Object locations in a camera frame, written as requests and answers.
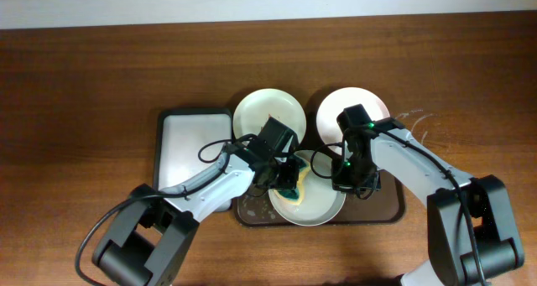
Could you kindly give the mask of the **green and yellow sponge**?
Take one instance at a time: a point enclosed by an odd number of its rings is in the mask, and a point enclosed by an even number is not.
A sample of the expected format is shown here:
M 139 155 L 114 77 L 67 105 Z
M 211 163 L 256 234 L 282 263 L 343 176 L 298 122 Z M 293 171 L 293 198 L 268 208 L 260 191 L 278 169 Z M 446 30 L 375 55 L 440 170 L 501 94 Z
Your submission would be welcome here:
M 310 163 L 301 157 L 287 158 L 281 164 L 273 192 L 276 196 L 291 205 L 299 205 L 305 198 L 304 180 L 310 172 Z

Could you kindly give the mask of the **pale green plate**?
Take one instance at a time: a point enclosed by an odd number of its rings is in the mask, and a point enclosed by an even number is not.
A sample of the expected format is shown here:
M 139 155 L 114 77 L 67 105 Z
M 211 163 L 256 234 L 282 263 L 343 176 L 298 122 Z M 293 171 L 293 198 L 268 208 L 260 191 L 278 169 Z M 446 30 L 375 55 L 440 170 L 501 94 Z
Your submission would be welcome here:
M 332 189 L 330 179 L 313 173 L 310 159 L 314 152 L 301 150 L 295 155 L 305 162 L 300 169 L 295 191 L 296 199 L 281 195 L 281 190 L 270 190 L 268 197 L 275 211 L 286 221 L 298 226 L 319 226 L 333 219 L 344 205 L 346 195 Z

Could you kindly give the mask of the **cream plate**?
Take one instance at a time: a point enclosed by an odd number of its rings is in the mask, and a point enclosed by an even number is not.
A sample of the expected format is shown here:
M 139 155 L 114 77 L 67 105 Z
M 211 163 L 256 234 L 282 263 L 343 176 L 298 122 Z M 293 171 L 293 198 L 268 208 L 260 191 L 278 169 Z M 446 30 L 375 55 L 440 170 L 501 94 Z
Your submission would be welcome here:
M 296 134 L 296 139 L 286 133 L 284 152 L 296 150 L 305 136 L 306 117 L 300 103 L 289 93 L 278 89 L 261 89 L 244 97 L 238 104 L 232 119 L 235 138 L 254 134 L 274 144 L 284 133 L 285 128 L 276 123 L 263 128 L 270 120 L 276 120 Z

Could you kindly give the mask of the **pink plate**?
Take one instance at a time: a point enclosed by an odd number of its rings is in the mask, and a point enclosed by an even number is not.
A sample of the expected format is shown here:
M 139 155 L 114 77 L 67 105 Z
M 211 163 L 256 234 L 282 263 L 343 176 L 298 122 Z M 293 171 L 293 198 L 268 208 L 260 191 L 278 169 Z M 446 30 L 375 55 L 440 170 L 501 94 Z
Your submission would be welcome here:
M 342 140 L 342 131 L 336 118 L 342 111 L 361 104 L 373 121 L 390 117 L 383 101 L 371 91 L 346 87 L 330 93 L 320 104 L 316 114 L 316 129 L 323 143 L 338 143 Z

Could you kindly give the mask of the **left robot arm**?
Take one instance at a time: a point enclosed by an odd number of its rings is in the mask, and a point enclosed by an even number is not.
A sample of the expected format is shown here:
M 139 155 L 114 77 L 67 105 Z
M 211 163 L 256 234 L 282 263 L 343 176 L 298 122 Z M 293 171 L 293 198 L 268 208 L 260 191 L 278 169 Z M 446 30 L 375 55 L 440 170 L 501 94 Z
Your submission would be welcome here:
M 162 190 L 148 185 L 101 218 L 111 224 L 92 263 L 118 285 L 171 285 L 200 223 L 225 202 L 262 189 L 293 189 L 299 161 L 296 132 L 271 117 L 258 134 L 222 142 L 212 165 Z

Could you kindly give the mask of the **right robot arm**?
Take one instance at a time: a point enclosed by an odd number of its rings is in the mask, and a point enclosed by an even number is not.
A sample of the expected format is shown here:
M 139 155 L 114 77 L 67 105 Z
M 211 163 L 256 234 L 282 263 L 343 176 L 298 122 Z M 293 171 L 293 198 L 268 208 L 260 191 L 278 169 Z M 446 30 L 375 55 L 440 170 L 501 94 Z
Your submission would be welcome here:
M 401 122 L 374 121 L 362 105 L 336 118 L 341 157 L 332 187 L 367 199 L 391 174 L 427 210 L 428 260 L 403 274 L 402 285 L 486 285 L 524 265 L 524 249 L 508 191 L 494 175 L 461 171 L 416 141 Z

